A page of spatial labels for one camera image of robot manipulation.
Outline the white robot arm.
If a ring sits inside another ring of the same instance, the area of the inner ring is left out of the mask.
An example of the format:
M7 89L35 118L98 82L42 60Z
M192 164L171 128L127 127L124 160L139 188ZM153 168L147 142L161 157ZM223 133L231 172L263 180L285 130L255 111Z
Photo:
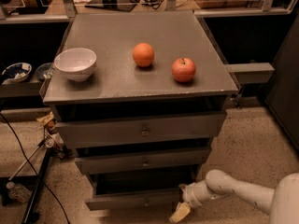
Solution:
M221 170L210 170L206 178L181 184L182 202L169 218L178 224L204 202L234 195L269 216L269 224L299 224L299 174L282 178L274 189L234 179Z

